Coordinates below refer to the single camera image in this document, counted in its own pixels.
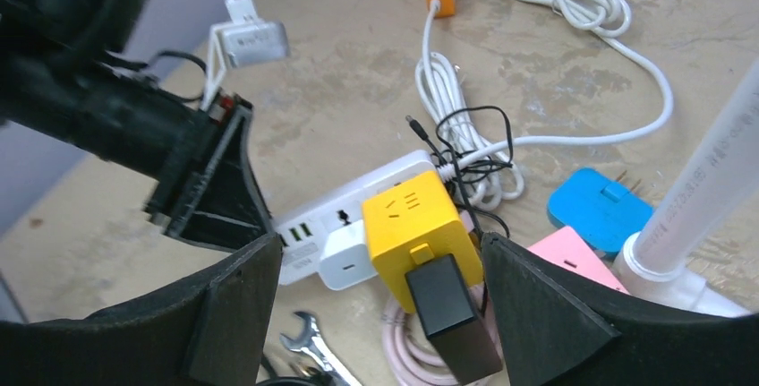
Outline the pink cube power socket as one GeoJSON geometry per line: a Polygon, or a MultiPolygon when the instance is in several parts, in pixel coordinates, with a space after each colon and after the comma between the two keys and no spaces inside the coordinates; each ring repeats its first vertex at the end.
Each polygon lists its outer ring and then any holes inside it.
{"type": "Polygon", "coordinates": [[[628,294],[626,288],[572,227],[562,227],[527,250],[544,261],[603,286],[628,294]]]}

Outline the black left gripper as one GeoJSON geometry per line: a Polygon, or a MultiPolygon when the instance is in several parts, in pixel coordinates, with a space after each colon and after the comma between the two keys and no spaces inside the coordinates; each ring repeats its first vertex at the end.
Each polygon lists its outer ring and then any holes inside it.
{"type": "Polygon", "coordinates": [[[253,106],[207,111],[140,77],[91,65],[62,74],[33,56],[1,60],[1,115],[156,181],[145,211],[165,236],[234,252],[273,232],[248,152],[253,106]]]}

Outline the yellow cube power socket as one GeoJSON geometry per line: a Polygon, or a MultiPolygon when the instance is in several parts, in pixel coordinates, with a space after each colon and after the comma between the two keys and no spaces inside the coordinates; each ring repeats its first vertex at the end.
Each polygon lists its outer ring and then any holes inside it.
{"type": "Polygon", "coordinates": [[[405,275],[453,255],[465,284],[483,282],[481,257],[438,173],[424,171],[362,203],[373,268],[406,313],[416,308],[405,275]]]}

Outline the white power strip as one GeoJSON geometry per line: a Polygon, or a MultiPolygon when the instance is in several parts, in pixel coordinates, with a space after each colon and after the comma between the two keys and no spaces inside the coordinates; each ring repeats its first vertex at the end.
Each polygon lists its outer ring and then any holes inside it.
{"type": "Polygon", "coordinates": [[[283,238],[280,285],[318,274],[328,235],[362,219],[362,203],[378,193],[435,167],[430,154],[415,150],[273,219],[283,238]]]}

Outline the black power adapter brick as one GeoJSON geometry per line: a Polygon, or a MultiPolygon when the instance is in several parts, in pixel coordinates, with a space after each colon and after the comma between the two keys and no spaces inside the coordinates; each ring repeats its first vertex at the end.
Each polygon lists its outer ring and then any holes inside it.
{"type": "Polygon", "coordinates": [[[457,383],[502,370],[490,329],[451,254],[405,274],[426,339],[457,383]]]}

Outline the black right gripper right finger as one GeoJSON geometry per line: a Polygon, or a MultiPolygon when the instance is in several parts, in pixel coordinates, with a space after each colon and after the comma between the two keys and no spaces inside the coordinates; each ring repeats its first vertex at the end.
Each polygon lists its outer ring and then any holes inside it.
{"type": "Polygon", "coordinates": [[[758,318],[629,296],[507,237],[482,238],[490,304],[514,385],[755,385],[758,318]]]}

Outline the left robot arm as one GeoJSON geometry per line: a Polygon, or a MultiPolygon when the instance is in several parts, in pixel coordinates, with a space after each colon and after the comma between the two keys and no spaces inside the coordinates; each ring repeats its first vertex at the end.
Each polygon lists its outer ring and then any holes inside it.
{"type": "Polygon", "coordinates": [[[274,228],[246,143],[252,105],[162,90],[121,57],[147,0],[1,0],[1,116],[156,181],[167,236],[233,252],[274,228]]]}

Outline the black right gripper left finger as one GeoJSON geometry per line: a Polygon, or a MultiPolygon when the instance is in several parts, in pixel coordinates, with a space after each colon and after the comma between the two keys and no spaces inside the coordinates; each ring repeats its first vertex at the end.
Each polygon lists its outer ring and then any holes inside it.
{"type": "Polygon", "coordinates": [[[81,319],[1,324],[4,385],[253,385],[282,260],[263,236],[81,319]]]}

